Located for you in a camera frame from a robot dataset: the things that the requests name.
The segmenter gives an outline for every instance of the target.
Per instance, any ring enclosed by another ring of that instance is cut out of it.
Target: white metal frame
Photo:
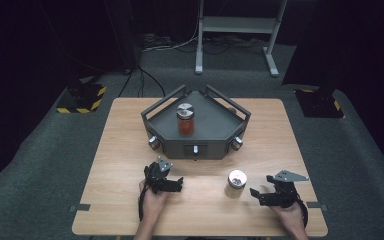
[[[195,73],[201,74],[203,71],[202,36],[204,32],[242,32],[271,34],[269,45],[268,47],[263,47],[263,53],[270,68],[271,76],[279,76],[272,51],[288,0],[281,0],[277,18],[204,17],[204,0],[200,1]]]

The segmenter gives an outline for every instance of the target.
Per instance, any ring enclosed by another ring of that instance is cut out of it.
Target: cylindrical object
[[[241,170],[233,170],[227,178],[224,194],[231,199],[239,198],[245,189],[247,177]]]
[[[230,186],[236,189],[240,189],[245,187],[247,177],[241,170],[233,170],[229,174],[228,181]]]
[[[195,128],[195,111],[191,104],[182,103],[177,107],[177,124],[182,135],[192,135]]]

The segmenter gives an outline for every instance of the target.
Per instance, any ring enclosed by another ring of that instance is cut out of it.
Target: red jar
[[[195,112],[191,104],[182,103],[177,108],[177,125],[179,133],[184,136],[190,136],[194,132]]]

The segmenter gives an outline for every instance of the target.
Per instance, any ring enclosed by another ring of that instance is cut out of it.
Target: jar lid
[[[229,174],[229,184],[234,188],[243,188],[246,184],[247,177],[241,170],[233,170]]]
[[[189,103],[182,103],[177,107],[177,117],[180,119],[191,119],[194,114],[194,108]]]

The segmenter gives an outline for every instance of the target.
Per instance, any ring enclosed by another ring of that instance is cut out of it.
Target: human hand
[[[144,188],[149,188],[149,186],[146,185],[145,180],[142,180],[139,183],[140,192],[142,192]],[[142,206],[143,218],[151,218],[155,221],[164,209],[169,194],[169,192],[158,192],[155,194],[152,192],[152,189],[146,190]]]
[[[283,227],[295,240],[308,240],[308,236],[305,233],[302,210],[297,202],[294,202],[288,208],[270,206],[270,209],[277,214]]]
[[[158,217],[164,209],[166,199],[169,192],[158,192],[155,194],[152,189],[148,189],[145,180],[139,183],[139,190],[142,194],[143,189],[145,196],[142,203],[143,218],[139,223],[134,240],[151,240],[154,232],[154,227],[157,224]]]

